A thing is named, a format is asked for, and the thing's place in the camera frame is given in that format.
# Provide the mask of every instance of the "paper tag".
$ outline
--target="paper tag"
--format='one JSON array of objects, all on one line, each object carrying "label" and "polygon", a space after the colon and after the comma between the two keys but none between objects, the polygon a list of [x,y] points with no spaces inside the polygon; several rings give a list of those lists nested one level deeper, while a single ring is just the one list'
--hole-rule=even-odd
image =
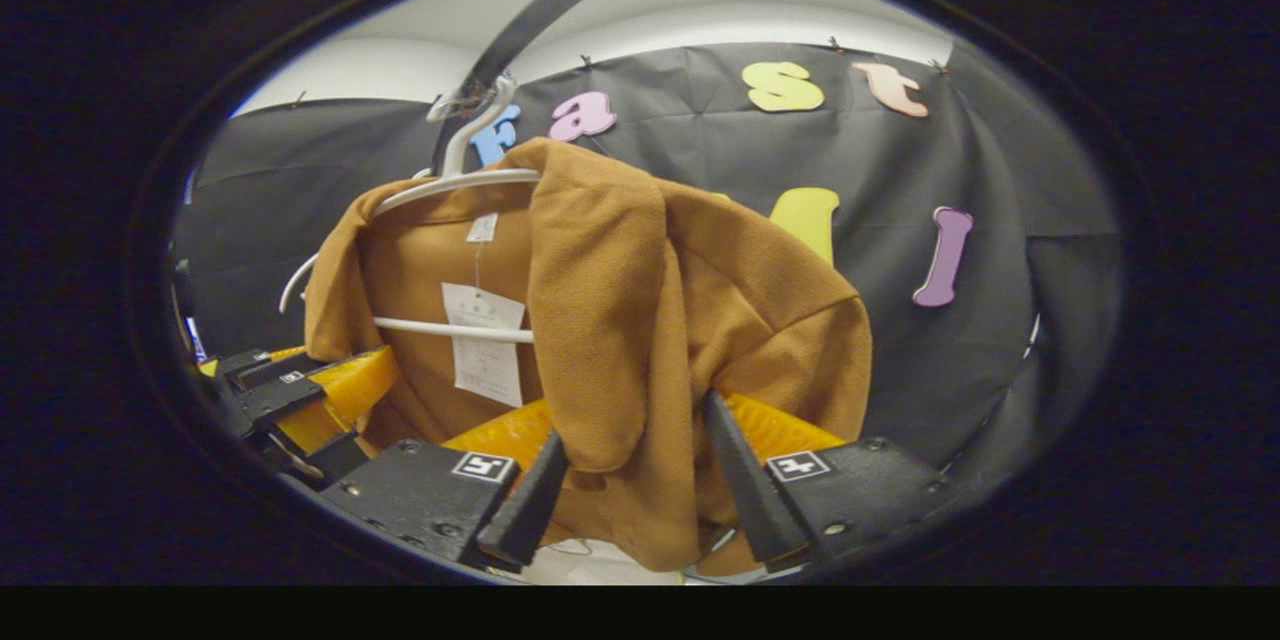
[{"label": "paper tag", "polygon": [[[524,303],[471,285],[442,283],[440,288],[444,292],[444,314],[449,317],[451,325],[520,330],[520,324],[525,319]],[[453,387],[457,389],[511,407],[524,406],[516,343],[453,338]]]},{"label": "paper tag", "polygon": [[472,221],[471,232],[467,233],[467,242],[492,243],[493,232],[497,228],[498,228],[498,212],[489,212],[489,215],[481,215],[480,218],[476,218],[476,221]]}]

